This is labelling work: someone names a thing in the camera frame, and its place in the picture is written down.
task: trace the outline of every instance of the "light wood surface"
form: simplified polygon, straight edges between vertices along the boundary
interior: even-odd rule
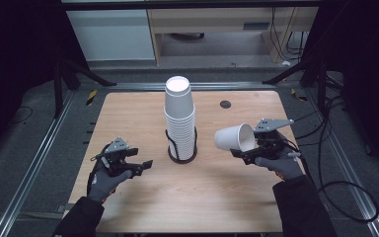
[[[168,156],[164,92],[108,94],[69,202],[86,194],[90,159],[116,137],[139,148],[129,163],[154,160],[153,167],[120,184],[104,204],[99,232],[206,233],[280,232],[272,192],[274,172],[246,166],[214,145],[215,131],[260,119],[287,119],[272,91],[192,92],[198,131],[196,158],[176,164]],[[220,102],[230,101],[230,109]],[[289,126],[279,129],[294,141]]]

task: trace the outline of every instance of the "gray floor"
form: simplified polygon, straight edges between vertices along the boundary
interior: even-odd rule
[[[286,66],[271,63],[261,37],[252,35],[206,34],[205,38],[199,41],[169,37],[165,40],[162,61],[157,67],[128,67],[120,70],[95,70],[95,72],[103,78],[118,82],[119,85],[163,83],[171,76],[184,75],[194,85],[206,82],[232,82],[257,86],[250,89],[275,90],[289,118],[300,119],[310,114],[292,125],[295,136],[311,131],[320,123],[319,114],[313,113],[316,110],[314,106],[316,88],[301,88],[298,83],[301,72],[290,76],[275,87],[261,86],[259,82],[272,78]],[[22,201],[20,214],[10,226],[8,236],[50,235],[61,218],[57,208],[66,204],[69,199],[87,149],[87,141],[92,135],[89,132],[93,129],[92,122],[98,119],[105,95],[123,91],[120,88],[103,88],[88,78],[83,76],[80,78],[82,85],[78,91],[64,90],[65,97],[72,96],[69,110],[61,122],[60,130],[50,142],[45,159],[38,165],[38,174],[27,189],[28,194]],[[54,122],[52,86],[52,82],[48,82],[32,88],[25,95],[23,107],[17,111],[14,123],[8,125],[6,133],[0,140],[0,217],[10,205],[17,188],[37,157],[37,152],[40,151],[41,142]],[[97,96],[91,106],[86,106],[89,93],[94,89],[98,90]],[[202,87],[195,86],[194,89],[202,90]],[[290,89],[295,89],[297,96],[307,97],[308,101],[296,99],[291,95]],[[331,98],[337,93],[328,91]],[[352,172],[352,175],[356,175],[355,179],[375,196],[379,204],[379,158],[366,154],[365,144],[348,112],[342,109],[342,104],[334,106],[331,112],[331,125],[331,137],[323,142],[321,157],[324,182],[353,179],[350,176]],[[318,146],[307,144],[316,143],[318,138],[319,133],[297,140],[298,144],[304,145],[301,149],[316,184]],[[362,199],[360,199],[362,196],[355,194],[354,189],[336,186],[330,188],[328,193],[335,203],[348,213],[362,218]],[[339,236],[379,236],[372,232],[379,230],[379,220],[374,224],[357,223],[335,210],[323,196],[322,201],[328,207]],[[281,234],[271,233],[270,236],[281,236]]]

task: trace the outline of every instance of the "person's right hand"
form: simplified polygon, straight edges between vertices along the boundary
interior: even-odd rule
[[[288,156],[288,153],[292,152],[290,148],[285,147],[277,159],[269,160],[263,157],[257,157],[255,164],[261,167],[267,167],[270,171],[274,171],[279,178],[288,181],[303,175],[297,158]]]

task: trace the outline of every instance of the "glove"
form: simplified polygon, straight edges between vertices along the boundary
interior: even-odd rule
[[[281,139],[286,140],[286,137],[280,134]],[[300,165],[296,157],[288,156],[288,153],[293,152],[289,147],[285,147],[280,156],[275,160],[269,160],[263,157],[255,159],[255,164],[261,167],[267,167],[270,171],[284,181],[292,180],[303,175]]]
[[[132,172],[127,170],[116,177],[110,177],[104,168],[97,171],[92,181],[88,198],[100,203],[104,203],[107,198],[115,193],[115,188],[132,176]]]

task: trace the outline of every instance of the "person's left hand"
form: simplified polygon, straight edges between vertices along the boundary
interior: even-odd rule
[[[132,176],[130,170],[124,171],[116,177],[110,177],[104,167],[101,167],[94,176],[88,198],[104,203],[107,198],[115,193],[115,188]]]

